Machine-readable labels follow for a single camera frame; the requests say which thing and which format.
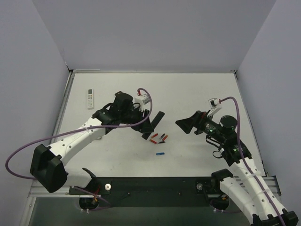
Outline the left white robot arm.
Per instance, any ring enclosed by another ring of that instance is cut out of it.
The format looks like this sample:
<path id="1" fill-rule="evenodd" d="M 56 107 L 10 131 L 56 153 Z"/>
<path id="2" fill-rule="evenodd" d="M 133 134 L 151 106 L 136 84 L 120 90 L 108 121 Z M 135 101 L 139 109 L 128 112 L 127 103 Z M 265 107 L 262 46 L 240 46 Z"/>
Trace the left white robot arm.
<path id="1" fill-rule="evenodd" d="M 63 139 L 49 146 L 37 146 L 33 152 L 30 173 L 48 192 L 53 193 L 67 181 L 67 163 L 87 145 L 113 129 L 130 127 L 140 132 L 143 139 L 148 139 L 165 115 L 164 112 L 158 112 L 150 120 L 152 110 L 146 109 L 146 105 L 151 103 L 147 94 L 132 97 L 122 91 L 115 93 L 114 101 L 97 110 L 80 128 L 65 133 Z"/>

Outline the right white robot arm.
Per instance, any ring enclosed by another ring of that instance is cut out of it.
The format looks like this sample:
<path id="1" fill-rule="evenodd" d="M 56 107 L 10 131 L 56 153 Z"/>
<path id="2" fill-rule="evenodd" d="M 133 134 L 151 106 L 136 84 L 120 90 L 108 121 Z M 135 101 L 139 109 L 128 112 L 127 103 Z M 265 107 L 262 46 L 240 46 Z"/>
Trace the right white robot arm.
<path id="1" fill-rule="evenodd" d="M 228 169 L 212 173 L 217 188 L 226 194 L 243 212 L 252 226 L 295 226 L 298 217 L 288 211 L 275 197 L 255 165 L 251 153 L 237 140 L 237 120 L 223 116 L 219 123 L 207 112 L 196 111 L 191 117 L 177 120 L 186 134 L 193 128 L 196 135 L 205 133 L 220 144 L 219 152 Z"/>

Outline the white air conditioner remote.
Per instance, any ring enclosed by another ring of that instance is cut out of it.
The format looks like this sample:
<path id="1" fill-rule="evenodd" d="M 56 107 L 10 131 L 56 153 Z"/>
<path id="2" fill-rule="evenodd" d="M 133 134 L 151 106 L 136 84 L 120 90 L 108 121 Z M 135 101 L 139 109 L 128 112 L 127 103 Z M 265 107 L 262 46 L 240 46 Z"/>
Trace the white air conditioner remote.
<path id="1" fill-rule="evenodd" d="M 87 90 L 87 109 L 93 110 L 94 109 L 94 90 L 88 89 Z"/>

